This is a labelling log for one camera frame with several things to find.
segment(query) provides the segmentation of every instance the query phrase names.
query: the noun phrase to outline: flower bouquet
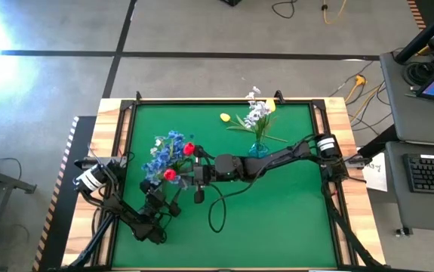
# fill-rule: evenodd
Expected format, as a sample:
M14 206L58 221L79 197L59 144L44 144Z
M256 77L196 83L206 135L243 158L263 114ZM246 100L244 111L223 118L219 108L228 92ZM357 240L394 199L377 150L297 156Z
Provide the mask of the flower bouquet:
M157 186L169 181L186 189L188 185L182 174L187 172L185 164L191 163L194 150L195 145L185 142L185 137L178 131L170 131L167 137L155 137L155 146L149 150L153 159L142 167L146 172L145 179Z
M275 112L275 103L273 99L267 99L265 102L256 101L255 93L260 93L260 90L254 86L253 91L249 92L245 97L250 104L250 113L242 120L237 115L239 123L231 120L230 115L226 113L220 114L220 118L224 122L231 122L235 126L227 127L226 129L234 129L255 133L255 142L251 146L248 154L253 157L261 158L268 154L269 148L264 144L264 138L270 138L276 141L287 142L280 138L268 135L271 124L275 117L271 117L271 113Z

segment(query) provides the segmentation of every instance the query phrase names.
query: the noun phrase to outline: keyboard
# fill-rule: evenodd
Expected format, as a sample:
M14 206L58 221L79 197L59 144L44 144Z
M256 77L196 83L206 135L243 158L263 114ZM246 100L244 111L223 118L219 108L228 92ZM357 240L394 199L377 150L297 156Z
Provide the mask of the keyboard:
M403 155L410 191L434 193L434 155Z

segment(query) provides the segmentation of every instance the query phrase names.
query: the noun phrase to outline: gray floor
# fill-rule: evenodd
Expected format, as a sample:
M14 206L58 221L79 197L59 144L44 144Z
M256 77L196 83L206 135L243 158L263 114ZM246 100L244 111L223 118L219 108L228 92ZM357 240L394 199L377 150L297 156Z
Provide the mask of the gray floor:
M343 18L332 26L322 22L320 2L300 0L291 20L274 15L274 2L243 0L229 8L218 0L139 0L125 50L379 54L406 45L418 33L405 0L348 2ZM115 50L128 3L0 0L0 49ZM340 2L329 5L334 16ZM23 240L14 224L31 234L27 244L0 248L0 266L9 271L31 268L72 118L96 114L111 61L0 57L0 157L17 157L23 179L38 185L34 195L15 192L0 223L0 245ZM366 63L122 58L111 97L134 97L136 91L144 97L238 97L254 85L267 95L280 89L286 96L325 97ZM363 74L366 91L383 80L378 63ZM351 87L349 82L338 95ZM349 106L349 113L359 104ZM372 124L389 111L373 100L365 121ZM375 128L382 131L390 124L392 118ZM373 136L368 129L355 133L359 145ZM16 175L17 167L1 162L0 171ZM399 227L396 206L372 194L371 200L388 264L434 270L434 231L396 239L391 234Z

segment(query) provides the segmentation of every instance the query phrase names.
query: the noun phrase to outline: wooden table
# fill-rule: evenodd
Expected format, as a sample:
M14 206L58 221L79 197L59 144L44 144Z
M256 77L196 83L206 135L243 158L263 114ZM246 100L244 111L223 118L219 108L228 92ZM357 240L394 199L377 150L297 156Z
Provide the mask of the wooden table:
M241 98L212 98L218 99L241 99ZM306 98L286 98L287 100L299 100ZM352 135L351 125L346 111L346 104L341 97L326 97L316 98L325 100L325 106L328 115L328 123L331 132L336 135L340 145L340 149L344 156L352 156L356 154L356 144ZM91 141L91 148L98 156L111 156L112 145L115 137L116 124L119 117L119 107L123 99L102 99L97 113L96 125ZM201 98L183 98L179 100L201 100ZM129 117L125 117L123 125L122 139L120 141L120 149L125 146L125 135L128 129ZM362 171L350 169L349 175L355 178L362 178ZM346 207L349 214L352 230L362 242L363 246L373 255L373 257L384 264L383 251L381 249L380 239L377 233L374 216L371 209L371 204L366 190L366 184L346 180L343 182L343 191L346 199ZM69 238L66 244L66 251L63 256L63 265L70 264L74 261L78 254L86 247L91 239L91 220L94 213L94 206L87 204L81 197L78 198L72 226L69 232ZM340 232L340 245L343 251L345 263L349 263L346 240ZM100 261L105 261L106 256L103 246Z

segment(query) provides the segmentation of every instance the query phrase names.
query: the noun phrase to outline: paper sheet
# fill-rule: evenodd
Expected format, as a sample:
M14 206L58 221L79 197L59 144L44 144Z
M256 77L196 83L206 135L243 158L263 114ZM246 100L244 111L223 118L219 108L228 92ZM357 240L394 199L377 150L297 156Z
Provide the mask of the paper sheet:
M373 161L362 169L362 174L367 181L366 187L383 192L388 191L386 184L386 168L384 163L384 153L377 154Z

